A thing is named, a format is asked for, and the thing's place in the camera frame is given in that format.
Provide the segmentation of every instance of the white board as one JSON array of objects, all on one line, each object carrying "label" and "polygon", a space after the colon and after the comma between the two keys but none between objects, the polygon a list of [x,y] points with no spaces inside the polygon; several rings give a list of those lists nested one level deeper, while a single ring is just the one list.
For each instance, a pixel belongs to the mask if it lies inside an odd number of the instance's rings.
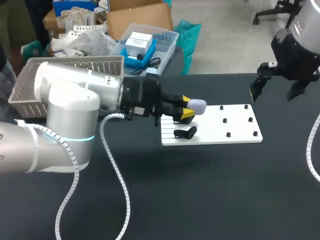
[{"label": "white board", "polygon": [[[207,106],[203,115],[196,115],[189,125],[174,123],[173,118],[161,117],[161,140],[164,146],[261,143],[263,140],[254,111],[250,104]],[[192,139],[177,138],[174,130],[196,126]]]}]

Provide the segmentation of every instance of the blue object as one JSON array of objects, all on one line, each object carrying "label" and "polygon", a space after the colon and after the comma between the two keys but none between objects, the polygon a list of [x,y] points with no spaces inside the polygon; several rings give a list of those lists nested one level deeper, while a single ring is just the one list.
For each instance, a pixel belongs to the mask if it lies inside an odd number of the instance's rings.
[{"label": "blue object", "polygon": [[145,68],[148,65],[153,54],[156,52],[156,45],[157,45],[157,40],[153,39],[152,44],[149,47],[148,51],[146,52],[142,61],[129,58],[127,54],[127,50],[126,48],[124,48],[120,53],[120,55],[124,56],[124,66],[138,69],[138,70]]},{"label": "blue object", "polygon": [[70,10],[72,7],[88,9],[94,11],[97,7],[91,1],[53,1],[53,8],[57,17],[61,16],[63,10]]}]

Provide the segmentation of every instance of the white basket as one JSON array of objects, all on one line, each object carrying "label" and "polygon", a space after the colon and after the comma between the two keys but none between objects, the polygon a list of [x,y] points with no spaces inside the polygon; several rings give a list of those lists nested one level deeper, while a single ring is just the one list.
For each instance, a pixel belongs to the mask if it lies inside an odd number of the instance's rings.
[{"label": "white basket", "polygon": [[142,33],[142,34],[152,34],[153,38],[156,39],[156,49],[155,53],[151,57],[153,58],[160,58],[161,63],[156,70],[156,74],[161,75],[164,71],[165,67],[169,59],[171,58],[172,54],[176,49],[176,43],[179,37],[179,33],[174,31],[169,31],[164,28],[149,26],[149,25],[140,25],[131,23],[127,30],[122,35],[121,39],[117,43],[117,45],[113,48],[110,56],[119,56],[122,50],[126,47],[125,43],[127,39],[130,37],[132,32]]}]

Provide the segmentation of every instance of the black peg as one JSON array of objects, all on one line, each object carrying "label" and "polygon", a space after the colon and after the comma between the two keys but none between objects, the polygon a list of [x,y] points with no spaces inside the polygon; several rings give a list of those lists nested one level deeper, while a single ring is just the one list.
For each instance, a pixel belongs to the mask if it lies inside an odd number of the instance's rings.
[{"label": "black peg", "polygon": [[193,126],[191,127],[188,131],[182,130],[182,129],[177,129],[173,131],[174,137],[175,138],[180,138],[180,139],[192,139],[193,136],[197,132],[197,127]]}]

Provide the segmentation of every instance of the white sticker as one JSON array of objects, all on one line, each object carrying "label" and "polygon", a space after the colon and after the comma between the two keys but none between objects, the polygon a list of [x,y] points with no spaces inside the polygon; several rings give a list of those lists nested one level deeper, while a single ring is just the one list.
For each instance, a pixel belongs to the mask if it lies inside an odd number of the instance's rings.
[{"label": "white sticker", "polygon": [[100,7],[100,6],[98,6],[98,7],[96,7],[96,8],[94,9],[94,12],[95,12],[96,14],[101,13],[101,12],[103,12],[103,11],[105,11],[105,9],[102,8],[102,7]]},{"label": "white sticker", "polygon": [[143,115],[145,113],[145,109],[143,107],[135,106],[133,110],[133,114]]},{"label": "white sticker", "polygon": [[100,0],[99,1],[99,6],[107,11],[109,11],[109,4],[108,0]]}]

